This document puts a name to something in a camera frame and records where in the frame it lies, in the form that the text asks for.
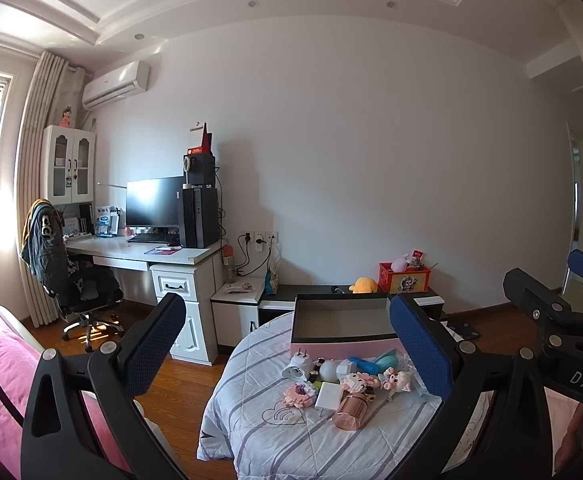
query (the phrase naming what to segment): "wooden floor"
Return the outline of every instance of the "wooden floor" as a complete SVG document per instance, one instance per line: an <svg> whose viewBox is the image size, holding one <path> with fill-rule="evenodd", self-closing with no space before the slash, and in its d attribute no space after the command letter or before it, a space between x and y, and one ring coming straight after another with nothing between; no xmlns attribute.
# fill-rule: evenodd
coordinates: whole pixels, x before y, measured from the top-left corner
<svg viewBox="0 0 583 480"><path fill-rule="evenodd" d="M147 316L150 308L147 305L125 301L117 312L121 324L129 328L134 322ZM453 321L471 323L482 334L475 342L484 352L514 354L523 346L534 347L535 325L513 306L456 314ZM39 328L34 328L30 320L24 321L24 325L45 348L57 348L65 355L83 351L80 341L63 341L60 338L64 327L62 320ZM75 332L76 336L81 334L78 329ZM94 349L108 339L115 338L116 336L109 336L94 341ZM145 416L159 425L169 444L174 448L185 474L192 480L236 478L231 461L196 460L204 407L220 379L226 362L226 356L219 356L213 367L206 367L168 357L158 371L149 392L138 397L145 409Z"/></svg>

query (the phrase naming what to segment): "office chair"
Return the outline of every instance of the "office chair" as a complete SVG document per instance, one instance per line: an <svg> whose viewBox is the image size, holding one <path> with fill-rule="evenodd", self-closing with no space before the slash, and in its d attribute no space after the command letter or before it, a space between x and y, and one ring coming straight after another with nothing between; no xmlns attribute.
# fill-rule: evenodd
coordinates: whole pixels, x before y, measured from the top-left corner
<svg viewBox="0 0 583 480"><path fill-rule="evenodd" d="M100 326L105 326L116 330L117 335L123 335L124 328L118 324L118 316L112 313L116 304L123 299L123 291L109 267L94 265L84 258L76 258L72 262L78 266L78 270L70 274L68 290L65 294L50 294L50 297L54 300L59 315L69 323L62 329L63 341L70 340L70 330L79 326L86 328L85 352L91 352L92 328L105 332L99 329ZM80 281L82 291L76 286ZM97 296L89 300L81 299L86 288L97 293ZM104 319L108 315L111 321ZM78 316L78 320L70 322L74 316Z"/></svg>
<svg viewBox="0 0 583 480"><path fill-rule="evenodd" d="M86 328L85 351L91 352L92 327L98 330L105 326L123 334L124 329L115 318L113 322L102 319L123 299L112 270L94 265L88 256L68 258L60 215L47 200L37 200L29 210L21 258L54 300L60 316L69 323L62 330L63 340L70 339L73 328Z"/></svg>

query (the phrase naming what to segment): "pink blanket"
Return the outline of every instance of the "pink blanket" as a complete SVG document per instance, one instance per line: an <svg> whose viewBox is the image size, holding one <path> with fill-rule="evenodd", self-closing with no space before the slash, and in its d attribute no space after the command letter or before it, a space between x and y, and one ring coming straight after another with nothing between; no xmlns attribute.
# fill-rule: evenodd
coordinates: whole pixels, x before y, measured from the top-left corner
<svg viewBox="0 0 583 480"><path fill-rule="evenodd" d="M25 413L29 390L40 355L14 334L0 318L0 385L20 413ZM109 461L129 471L96 400L85 396L89 416ZM0 402L0 461L20 478L22 430Z"/></svg>

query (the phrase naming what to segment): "computer monitor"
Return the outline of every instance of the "computer monitor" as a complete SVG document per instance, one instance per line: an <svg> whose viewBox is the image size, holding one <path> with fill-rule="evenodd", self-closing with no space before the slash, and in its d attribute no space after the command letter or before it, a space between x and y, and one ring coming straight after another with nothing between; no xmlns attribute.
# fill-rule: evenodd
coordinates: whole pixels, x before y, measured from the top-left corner
<svg viewBox="0 0 583 480"><path fill-rule="evenodd" d="M178 193L184 183L184 176L128 182L125 224L178 227Z"/></svg>

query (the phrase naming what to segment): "air conditioner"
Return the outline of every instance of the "air conditioner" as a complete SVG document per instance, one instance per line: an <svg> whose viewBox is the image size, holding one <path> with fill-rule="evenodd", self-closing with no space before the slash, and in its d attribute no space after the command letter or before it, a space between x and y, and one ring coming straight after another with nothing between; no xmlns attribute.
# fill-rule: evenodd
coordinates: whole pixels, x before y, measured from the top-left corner
<svg viewBox="0 0 583 480"><path fill-rule="evenodd" d="M87 83L83 92L83 108L93 110L105 103L123 99L147 90L150 66L134 61Z"/></svg>

